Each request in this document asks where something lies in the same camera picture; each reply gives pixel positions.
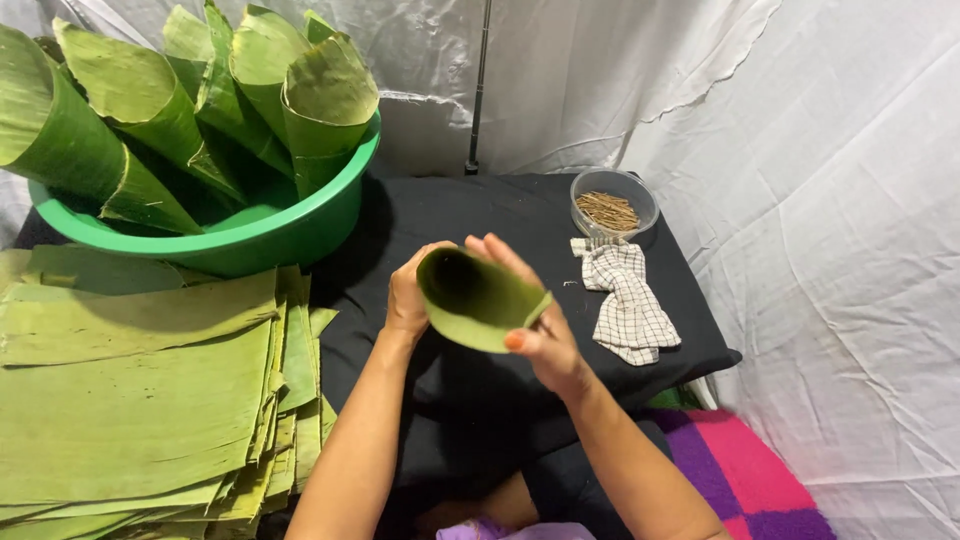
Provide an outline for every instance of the checkered blanket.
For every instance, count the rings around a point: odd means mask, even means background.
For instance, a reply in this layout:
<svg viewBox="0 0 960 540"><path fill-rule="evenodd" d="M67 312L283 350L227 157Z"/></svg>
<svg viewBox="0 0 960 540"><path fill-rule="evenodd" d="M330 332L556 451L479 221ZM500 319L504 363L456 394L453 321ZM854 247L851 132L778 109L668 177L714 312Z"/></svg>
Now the checkered blanket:
<svg viewBox="0 0 960 540"><path fill-rule="evenodd" d="M600 306L594 341L634 366L656 362L660 347L680 345L677 330L647 285L640 246L622 240L572 238L570 248L584 260L587 290L612 293Z"/></svg>
<svg viewBox="0 0 960 540"><path fill-rule="evenodd" d="M674 463L733 540L836 540L806 489L731 413L652 409L652 415Z"/></svg>

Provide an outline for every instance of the pink and purple blanket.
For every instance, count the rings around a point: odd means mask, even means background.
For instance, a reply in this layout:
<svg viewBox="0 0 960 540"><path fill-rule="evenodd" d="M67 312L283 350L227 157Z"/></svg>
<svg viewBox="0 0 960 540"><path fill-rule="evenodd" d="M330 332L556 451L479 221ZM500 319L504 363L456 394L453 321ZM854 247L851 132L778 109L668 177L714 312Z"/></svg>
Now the pink and purple blanket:
<svg viewBox="0 0 960 540"><path fill-rule="evenodd" d="M733 540L836 540L780 458L723 410L653 409L673 460Z"/></svg>

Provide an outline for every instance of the white checkered towel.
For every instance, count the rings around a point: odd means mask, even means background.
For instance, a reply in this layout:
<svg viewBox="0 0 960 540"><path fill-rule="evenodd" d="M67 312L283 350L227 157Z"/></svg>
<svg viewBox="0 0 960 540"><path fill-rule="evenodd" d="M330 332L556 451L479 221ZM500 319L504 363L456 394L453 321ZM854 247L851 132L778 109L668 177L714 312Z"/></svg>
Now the white checkered towel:
<svg viewBox="0 0 960 540"><path fill-rule="evenodd" d="M572 238L583 258L584 286L613 294L600 306L593 340L634 366L652 364L659 347L680 345L680 337L647 285L643 251L622 240Z"/></svg>

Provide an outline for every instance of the forearm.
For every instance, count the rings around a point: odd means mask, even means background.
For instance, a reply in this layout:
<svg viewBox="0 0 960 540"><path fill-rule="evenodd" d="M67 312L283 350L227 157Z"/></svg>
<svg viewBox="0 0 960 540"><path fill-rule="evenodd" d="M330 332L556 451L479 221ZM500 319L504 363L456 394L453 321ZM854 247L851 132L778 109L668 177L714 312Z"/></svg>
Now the forearm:
<svg viewBox="0 0 960 540"><path fill-rule="evenodd" d="M396 467L403 385L416 337L383 330L306 484L287 540L369 540Z"/></svg>
<svg viewBox="0 0 960 540"><path fill-rule="evenodd" d="M592 372L564 403L600 485L637 540L727 538L716 513Z"/></svg>

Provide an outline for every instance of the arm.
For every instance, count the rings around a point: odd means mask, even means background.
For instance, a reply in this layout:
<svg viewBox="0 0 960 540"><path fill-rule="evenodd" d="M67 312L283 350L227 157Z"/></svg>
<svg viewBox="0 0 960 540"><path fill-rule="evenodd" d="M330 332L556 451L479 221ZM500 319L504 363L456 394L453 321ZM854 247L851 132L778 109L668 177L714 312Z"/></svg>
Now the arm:
<svg viewBox="0 0 960 540"><path fill-rule="evenodd" d="M394 272L387 322L306 483L286 540L369 540L396 467L403 385L427 320L417 266L431 244Z"/></svg>
<svg viewBox="0 0 960 540"><path fill-rule="evenodd" d="M502 240L467 239L480 257L540 279ZM511 352L526 356L538 379L564 401L600 485L637 540L729 540L723 524L683 473L627 416L587 365L555 302L530 330L511 331Z"/></svg>

